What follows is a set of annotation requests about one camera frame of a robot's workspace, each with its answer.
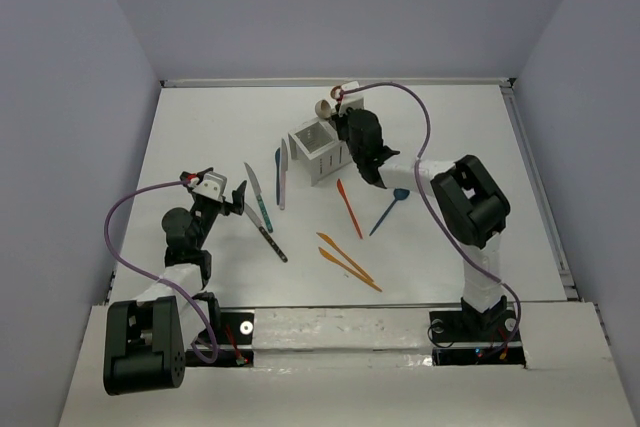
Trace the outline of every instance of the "gray wall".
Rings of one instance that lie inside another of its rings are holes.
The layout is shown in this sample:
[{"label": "gray wall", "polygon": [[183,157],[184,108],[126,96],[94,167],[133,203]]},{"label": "gray wall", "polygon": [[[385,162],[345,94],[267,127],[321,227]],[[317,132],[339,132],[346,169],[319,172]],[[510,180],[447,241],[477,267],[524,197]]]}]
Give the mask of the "gray wall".
[{"label": "gray wall", "polygon": [[0,424],[48,427],[113,266],[102,219],[137,182],[159,89],[116,0],[0,12]]},{"label": "gray wall", "polygon": [[640,0],[564,0],[516,97],[580,292],[640,419]]},{"label": "gray wall", "polygon": [[118,0],[160,78],[515,76],[560,0]]}]

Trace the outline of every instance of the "white table surface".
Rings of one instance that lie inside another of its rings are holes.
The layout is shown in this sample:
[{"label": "white table surface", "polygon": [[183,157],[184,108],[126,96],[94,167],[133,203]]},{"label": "white table surface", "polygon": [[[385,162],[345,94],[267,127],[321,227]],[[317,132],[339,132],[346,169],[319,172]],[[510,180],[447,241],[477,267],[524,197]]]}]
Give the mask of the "white table surface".
[{"label": "white table surface", "polygon": [[[565,300],[551,245],[527,178],[515,134],[497,86],[416,86],[428,106],[432,142],[427,157],[456,160],[477,155],[508,197],[512,212],[502,241],[503,277],[524,301]],[[311,187],[301,164],[289,162],[287,209],[275,204],[274,152],[287,132],[313,118],[328,98],[325,87],[164,89],[139,186],[178,178],[183,170],[213,166],[228,177],[226,194],[255,170],[274,225],[273,237],[289,257],[282,263],[246,216],[219,217],[205,243],[213,256],[208,289],[224,307],[341,306],[458,302],[462,262],[412,193],[371,237],[359,240],[335,182],[341,178],[366,234],[392,200],[367,185],[354,164]],[[395,89],[365,93],[380,117],[387,145],[412,155],[425,126],[413,99]],[[253,190],[246,200],[257,209]],[[134,201],[122,254],[160,274],[165,251],[160,220],[169,209],[190,208],[183,188],[143,194]],[[330,235],[383,289],[377,293],[318,253]],[[119,267],[112,301],[129,299],[149,284]]]},{"label": "white table surface", "polygon": [[[526,369],[411,362],[430,352],[427,309],[258,310],[255,367],[188,368],[178,389],[117,397],[102,386],[106,312],[91,313],[60,427],[635,425],[590,304],[525,304]],[[272,350],[282,337],[290,350]]]}]

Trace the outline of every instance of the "plastic knife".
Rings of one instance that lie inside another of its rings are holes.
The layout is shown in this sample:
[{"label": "plastic knife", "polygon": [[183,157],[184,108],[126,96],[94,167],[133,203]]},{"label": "plastic knife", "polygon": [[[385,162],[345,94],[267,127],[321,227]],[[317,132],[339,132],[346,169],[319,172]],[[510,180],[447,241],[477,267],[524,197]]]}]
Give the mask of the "plastic knife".
[{"label": "plastic knife", "polygon": [[289,170],[289,151],[287,143],[282,139],[280,144],[280,210],[284,210],[285,184],[287,183],[287,170]]},{"label": "plastic knife", "polygon": [[269,219],[269,214],[267,214],[267,208],[264,205],[264,201],[262,200],[262,189],[260,188],[260,183],[258,182],[258,178],[256,177],[256,173],[253,171],[251,166],[244,163],[244,168],[247,169],[247,175],[249,176],[249,182],[251,183],[251,187],[253,188],[254,194],[256,194],[256,200],[258,201],[258,205],[260,206],[260,212],[262,213],[262,218],[264,219],[264,223],[267,225],[267,230],[269,233],[273,232],[273,226],[271,225],[271,219]]},{"label": "plastic knife", "polygon": [[249,207],[247,204],[244,204],[244,211],[251,219],[251,222],[253,222],[253,225],[255,225],[258,228],[258,230],[260,231],[264,239],[269,243],[271,248],[275,251],[276,254],[278,254],[278,257],[280,257],[280,260],[282,260],[283,262],[287,262],[289,260],[287,259],[287,256],[284,255],[284,252],[282,252],[280,247],[278,247],[278,244],[275,243],[275,241],[271,238],[268,232],[264,230],[264,227],[262,227],[262,222],[260,221],[260,217],[258,217],[258,214],[256,214],[253,211],[253,209]]}]

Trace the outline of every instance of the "purple cable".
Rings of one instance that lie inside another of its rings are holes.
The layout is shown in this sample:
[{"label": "purple cable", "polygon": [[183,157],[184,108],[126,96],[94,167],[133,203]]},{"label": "purple cable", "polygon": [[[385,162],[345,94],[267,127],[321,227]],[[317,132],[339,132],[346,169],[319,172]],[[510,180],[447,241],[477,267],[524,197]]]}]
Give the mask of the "purple cable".
[{"label": "purple cable", "polygon": [[516,322],[513,326],[513,329],[511,330],[511,333],[505,339],[502,345],[500,345],[499,347],[493,349],[491,352],[484,355],[485,358],[489,357],[505,349],[509,345],[509,342],[511,342],[515,338],[516,334],[518,333],[518,330],[520,328],[520,319],[522,318],[522,305],[520,303],[520,298],[518,297],[516,292],[511,288],[511,286],[503,282],[500,277],[493,275],[488,270],[485,270],[482,267],[480,267],[476,262],[473,261],[473,259],[471,259],[471,257],[469,257],[466,254],[464,250],[462,250],[462,247],[460,247],[460,244],[458,244],[458,241],[456,240],[456,238],[451,234],[451,232],[449,232],[449,229],[447,229],[447,226],[444,224],[444,222],[440,220],[440,217],[438,217],[438,214],[436,213],[435,209],[431,205],[431,202],[429,201],[429,198],[427,197],[427,194],[424,191],[424,187],[422,186],[422,179],[420,179],[420,161],[422,160],[422,156],[424,155],[425,150],[427,150],[427,145],[429,145],[429,140],[431,140],[431,117],[429,117],[429,111],[427,110],[427,107],[424,105],[424,102],[422,102],[420,97],[418,97],[418,95],[413,90],[409,89],[408,87],[405,87],[404,85],[396,84],[395,82],[376,82],[374,84],[364,85],[362,87],[357,87],[351,90],[343,90],[341,92],[340,98],[342,98],[342,96],[344,95],[355,94],[356,92],[362,92],[364,90],[374,89],[376,87],[395,87],[397,89],[403,90],[407,94],[409,94],[411,97],[413,97],[415,101],[418,102],[418,104],[420,105],[420,108],[424,113],[424,118],[427,122],[427,135],[424,138],[422,147],[420,147],[420,150],[418,150],[418,153],[416,154],[416,162],[413,166],[413,173],[415,175],[416,183],[418,184],[418,191],[420,192],[420,197],[422,197],[422,201],[424,202],[424,205],[427,207],[427,210],[433,217],[433,220],[435,220],[436,224],[438,224],[438,227],[440,227],[440,230],[442,230],[442,232],[447,237],[449,242],[451,242],[451,245],[453,246],[453,248],[456,249],[456,251],[462,256],[462,258],[471,267],[473,267],[475,270],[480,272],[485,277],[493,280],[495,283],[502,285],[505,288],[505,290],[511,294],[516,304],[516,307],[518,308],[518,312],[516,314]]},{"label": "purple cable", "polygon": [[189,302],[191,307],[193,307],[193,309],[196,311],[196,313],[198,314],[198,316],[200,317],[202,322],[204,322],[204,325],[207,328],[207,333],[209,334],[209,338],[211,339],[211,346],[210,347],[211,347],[211,350],[212,350],[213,353],[212,353],[211,357],[205,356],[196,347],[195,341],[191,343],[191,348],[193,349],[193,353],[196,355],[196,357],[198,357],[198,359],[200,359],[201,361],[203,361],[203,362],[205,362],[207,364],[213,364],[218,358],[218,344],[216,342],[216,336],[213,333],[213,328],[211,327],[211,323],[209,322],[209,319],[207,319],[207,315],[200,308],[198,303],[191,298],[191,296],[189,295],[189,293],[186,290],[184,290],[182,287],[180,287],[175,282],[171,282],[170,280],[166,280],[166,279],[161,279],[157,275],[152,274],[151,272],[147,272],[146,270],[143,270],[140,267],[136,267],[132,263],[130,263],[127,260],[123,259],[122,256],[120,255],[120,253],[113,246],[113,243],[111,242],[111,236],[109,235],[109,224],[111,223],[111,217],[113,217],[113,214],[118,209],[118,207],[120,207],[120,205],[122,205],[127,200],[132,199],[133,197],[135,197],[138,194],[142,194],[144,192],[149,192],[151,190],[163,189],[165,187],[173,187],[175,185],[187,185],[188,183],[189,183],[188,180],[185,180],[185,181],[177,180],[175,182],[166,182],[164,184],[151,185],[149,187],[144,187],[143,189],[136,190],[135,192],[132,192],[131,194],[128,194],[128,195],[122,197],[115,204],[113,204],[113,207],[111,207],[111,209],[109,210],[109,213],[107,214],[106,219],[104,219],[104,242],[105,242],[105,244],[107,244],[107,249],[109,249],[109,252],[111,252],[111,255],[113,255],[113,257],[118,262],[120,262],[122,265],[124,265],[125,267],[128,267],[129,269],[133,270],[137,274],[140,274],[140,275],[143,275],[143,276],[147,277],[148,279],[160,282],[161,284],[164,284],[164,285],[167,285],[167,286],[171,287],[173,290],[175,290],[180,295],[182,295],[187,300],[187,302]]}]

